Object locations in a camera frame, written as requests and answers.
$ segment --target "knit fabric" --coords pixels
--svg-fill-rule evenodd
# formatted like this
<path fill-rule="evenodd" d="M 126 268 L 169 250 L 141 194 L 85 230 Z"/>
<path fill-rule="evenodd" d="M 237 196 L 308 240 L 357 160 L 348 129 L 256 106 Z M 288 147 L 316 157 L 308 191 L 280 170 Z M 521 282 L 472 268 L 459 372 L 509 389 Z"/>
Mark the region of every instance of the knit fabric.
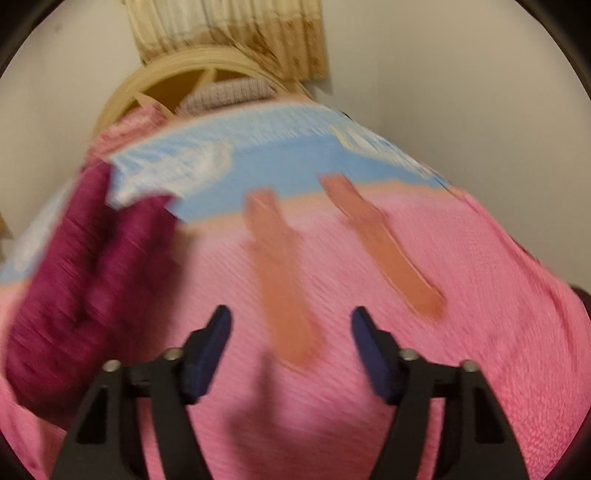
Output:
<path fill-rule="evenodd" d="M 197 115 L 223 106 L 267 100 L 275 96 L 275 93 L 267 82 L 250 77 L 214 82 L 197 92 L 189 93 L 181 101 L 177 113 Z"/>
<path fill-rule="evenodd" d="M 368 200 L 386 214 L 401 245 L 447 299 L 440 321 L 409 310 L 334 206 L 286 216 L 301 238 L 303 290 L 323 338 L 320 358 L 308 371 L 292 371 L 268 353 L 246 230 L 200 239 L 178 285 L 146 318 L 158 319 L 143 343 L 143 358 L 150 359 L 181 345 L 218 304 L 232 308 L 235 327 L 212 390 L 189 408 L 214 478 L 369 476 L 392 409 L 371 391 L 350 334 L 351 311 L 364 305 L 378 327 L 430 361 L 479 362 L 531 480 L 542 480 L 591 406 L 591 322 L 580 300 L 470 197 L 388 194 Z M 6 303 L 17 294 L 0 299 L 3 322 Z M 1 385 L 0 428 L 37 480 L 45 480 L 48 443 L 39 421 L 12 403 L 4 379 Z M 430 477 L 439 442 L 441 402 L 433 404 L 420 480 Z M 163 480 L 143 403 L 141 413 L 148 469 L 151 478 Z"/>
<path fill-rule="evenodd" d="M 156 133 L 166 123 L 167 118 L 157 103 L 133 109 L 92 141 L 84 168 L 108 160 L 109 154 Z"/>

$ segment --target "blue gripper pad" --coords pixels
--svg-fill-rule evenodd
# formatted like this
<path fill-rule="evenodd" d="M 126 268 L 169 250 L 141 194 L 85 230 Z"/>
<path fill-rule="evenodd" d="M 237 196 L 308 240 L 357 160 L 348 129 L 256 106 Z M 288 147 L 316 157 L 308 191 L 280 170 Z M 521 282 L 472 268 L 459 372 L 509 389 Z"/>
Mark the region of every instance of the blue gripper pad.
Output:
<path fill-rule="evenodd" d="M 396 340 L 388 332 L 378 330 L 364 307 L 353 311 L 351 328 L 375 394 L 388 405 L 398 404 L 406 389 L 406 375 L 400 368 Z"/>
<path fill-rule="evenodd" d="M 220 305 L 207 326 L 191 333 L 185 342 L 181 392 L 186 404 L 197 403 L 209 392 L 231 331 L 230 309 Z"/>

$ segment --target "maroon fabric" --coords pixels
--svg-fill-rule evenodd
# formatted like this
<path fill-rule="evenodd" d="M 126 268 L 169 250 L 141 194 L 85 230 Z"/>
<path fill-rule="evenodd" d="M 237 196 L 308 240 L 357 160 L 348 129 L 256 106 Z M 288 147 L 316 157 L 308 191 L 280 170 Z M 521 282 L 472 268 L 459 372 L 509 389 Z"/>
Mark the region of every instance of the maroon fabric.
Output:
<path fill-rule="evenodd" d="M 176 218 L 170 196 L 114 212 L 110 164 L 82 176 L 8 338 L 6 371 L 17 400 L 66 426 L 101 365 L 129 359 L 166 281 Z"/>

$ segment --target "pink fabric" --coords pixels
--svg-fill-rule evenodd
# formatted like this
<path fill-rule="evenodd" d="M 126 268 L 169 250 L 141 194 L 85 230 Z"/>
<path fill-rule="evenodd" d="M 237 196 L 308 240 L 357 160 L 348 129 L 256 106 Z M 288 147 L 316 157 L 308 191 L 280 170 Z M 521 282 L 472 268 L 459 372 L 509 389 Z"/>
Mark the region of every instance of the pink fabric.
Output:
<path fill-rule="evenodd" d="M 392 410 L 373 395 L 350 334 L 351 311 L 365 305 L 403 347 L 450 365 L 479 362 L 508 414 L 531 479 L 542 480 L 591 406 L 591 322 L 581 302 L 469 197 L 368 200 L 386 212 L 413 261 L 440 286 L 448 300 L 442 321 L 409 311 L 335 207 L 286 218 L 301 235 L 303 287 L 324 338 L 311 370 L 297 373 L 269 357 L 246 231 L 201 239 L 184 262 L 178 287 L 171 284 L 146 318 L 158 320 L 142 344 L 148 359 L 180 345 L 219 303 L 233 310 L 234 331 L 212 391 L 190 408 L 214 478 L 369 476 Z M 17 454 L 42 464 L 34 419 L 13 404 L 5 410 L 0 428 Z M 16 421 L 27 424 L 11 428 Z M 437 405 L 421 480 L 432 471 L 439 428 Z M 162 480 L 151 428 L 143 429 L 151 478 Z M 19 437 L 29 434 L 32 447 Z M 41 469 L 36 478 L 46 479 Z"/>
<path fill-rule="evenodd" d="M 26 291 L 22 285 L 0 291 L 1 365 L 6 360 L 8 330 Z M 0 430 L 31 475 L 37 480 L 46 480 L 65 433 L 21 407 L 4 373 L 4 369 L 0 369 Z"/>
<path fill-rule="evenodd" d="M 166 123 L 167 118 L 157 103 L 133 109 L 93 140 L 84 168 L 106 160 L 109 154 L 157 132 Z"/>
<path fill-rule="evenodd" d="M 102 363 L 132 356 L 165 281 L 171 197 L 115 213 L 105 205 L 111 169 L 101 162 L 82 175 L 8 337 L 6 375 L 19 403 L 59 425 Z"/>

